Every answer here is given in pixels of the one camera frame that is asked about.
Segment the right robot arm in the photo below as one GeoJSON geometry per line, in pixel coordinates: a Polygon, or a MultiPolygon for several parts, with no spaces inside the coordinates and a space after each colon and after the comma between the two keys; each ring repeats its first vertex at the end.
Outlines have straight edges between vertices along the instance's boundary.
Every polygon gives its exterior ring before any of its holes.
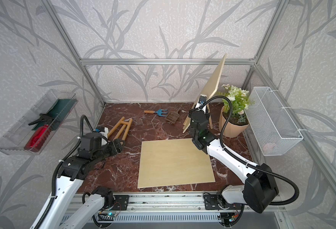
{"type": "Polygon", "coordinates": [[[203,110],[190,110],[189,134],[197,149],[217,159],[229,168],[242,182],[229,185],[218,192],[218,202],[222,208],[230,204],[246,204],[257,213],[262,213],[278,195],[277,184],[273,177],[251,169],[255,163],[240,156],[232,149],[220,144],[220,139],[208,130],[209,120],[203,110]]]}

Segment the small wooden easel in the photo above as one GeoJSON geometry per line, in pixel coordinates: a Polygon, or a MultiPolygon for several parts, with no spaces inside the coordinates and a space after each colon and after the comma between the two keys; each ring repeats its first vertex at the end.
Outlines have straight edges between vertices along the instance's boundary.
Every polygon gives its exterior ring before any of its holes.
{"type": "Polygon", "coordinates": [[[107,137],[110,138],[114,136],[114,140],[121,138],[126,141],[128,136],[128,132],[132,126],[133,119],[125,119],[125,117],[121,117],[119,121],[113,126],[113,128],[108,132],[107,137]]]}

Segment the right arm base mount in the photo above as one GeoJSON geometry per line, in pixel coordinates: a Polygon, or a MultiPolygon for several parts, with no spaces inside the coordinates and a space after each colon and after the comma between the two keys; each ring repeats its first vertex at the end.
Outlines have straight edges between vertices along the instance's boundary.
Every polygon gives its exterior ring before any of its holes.
{"type": "Polygon", "coordinates": [[[205,210],[240,210],[241,204],[228,203],[221,194],[211,194],[204,192],[202,195],[204,199],[205,210]]]}

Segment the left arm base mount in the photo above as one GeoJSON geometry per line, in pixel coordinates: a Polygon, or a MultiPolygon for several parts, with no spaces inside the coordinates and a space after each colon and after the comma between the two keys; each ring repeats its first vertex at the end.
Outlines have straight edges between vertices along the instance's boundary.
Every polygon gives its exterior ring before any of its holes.
{"type": "Polygon", "coordinates": [[[110,211],[126,211],[129,203],[129,195],[115,195],[115,203],[108,210],[110,211]]]}

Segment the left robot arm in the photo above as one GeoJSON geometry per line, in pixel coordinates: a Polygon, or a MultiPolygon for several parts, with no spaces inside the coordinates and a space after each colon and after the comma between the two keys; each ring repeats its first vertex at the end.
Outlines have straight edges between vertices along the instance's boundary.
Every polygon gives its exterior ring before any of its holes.
{"type": "Polygon", "coordinates": [[[51,181],[51,194],[32,224],[33,229],[81,229],[99,211],[112,208],[116,199],[110,188],[97,187],[65,222],[62,219],[75,193],[97,163],[121,153],[125,141],[109,141],[104,135],[91,132],[80,137],[77,154],[62,159],[51,181]]]}

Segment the light plywood board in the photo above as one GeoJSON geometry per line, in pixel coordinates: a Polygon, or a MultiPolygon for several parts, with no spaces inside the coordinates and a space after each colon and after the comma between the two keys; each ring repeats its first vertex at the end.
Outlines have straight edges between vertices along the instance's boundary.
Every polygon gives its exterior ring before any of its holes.
{"type": "Polygon", "coordinates": [[[210,156],[190,138],[143,141],[139,189],[215,182],[210,156]]]}

